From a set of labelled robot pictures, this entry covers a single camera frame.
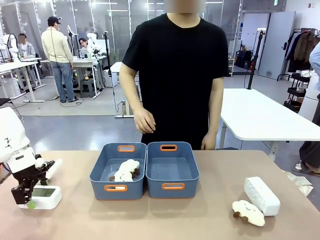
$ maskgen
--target blue plastic bin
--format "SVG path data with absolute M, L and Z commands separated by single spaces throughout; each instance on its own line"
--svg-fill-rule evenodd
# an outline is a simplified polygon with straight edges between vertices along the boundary
M 152 142 L 147 146 L 146 177 L 152 198 L 193 198 L 198 166 L 187 142 Z
M 98 200 L 135 200 L 143 195 L 147 145 L 143 143 L 109 143 L 105 145 L 90 174 L 95 198 Z M 109 181 L 120 165 L 128 159 L 139 161 L 140 175 L 132 182 Z

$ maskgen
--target black t-shirt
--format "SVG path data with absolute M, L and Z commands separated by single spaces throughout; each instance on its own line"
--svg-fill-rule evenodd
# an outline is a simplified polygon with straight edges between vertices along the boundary
M 182 141 L 199 149 L 208 132 L 213 79 L 229 75 L 223 30 L 203 19 L 181 28 L 163 14 L 136 28 L 122 62 L 139 71 L 143 107 L 156 123 L 142 142 Z

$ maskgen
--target person in beige jacket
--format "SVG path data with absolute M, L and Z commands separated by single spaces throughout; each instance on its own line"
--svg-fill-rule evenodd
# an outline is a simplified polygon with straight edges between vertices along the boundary
M 73 56 L 69 49 L 67 38 L 59 32 L 59 19 L 55 16 L 48 18 L 48 28 L 41 35 L 42 47 L 46 58 L 50 61 L 53 77 L 60 95 L 61 103 L 66 102 L 66 94 L 63 88 L 63 81 L 66 87 L 69 103 L 75 102 L 78 98 L 74 94 L 73 86 Z

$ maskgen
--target hand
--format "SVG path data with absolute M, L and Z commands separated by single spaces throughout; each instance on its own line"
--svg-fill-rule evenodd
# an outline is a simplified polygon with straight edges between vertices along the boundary
M 217 134 L 208 132 L 202 140 L 201 150 L 215 150 L 216 142 Z
M 143 134 L 153 134 L 156 130 L 156 122 L 154 116 L 144 109 L 138 108 L 133 112 L 136 129 Z

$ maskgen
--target black cap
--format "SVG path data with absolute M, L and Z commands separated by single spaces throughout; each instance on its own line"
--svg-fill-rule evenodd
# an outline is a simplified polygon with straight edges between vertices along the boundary
M 55 17 L 55 16 L 51 16 L 51 17 L 48 18 L 48 25 L 49 25 L 49 26 L 51 26 L 51 25 L 53 25 L 53 24 L 55 24 L 55 23 L 61 24 L 61 23 L 59 22 L 59 19 L 58 19 L 57 17 Z

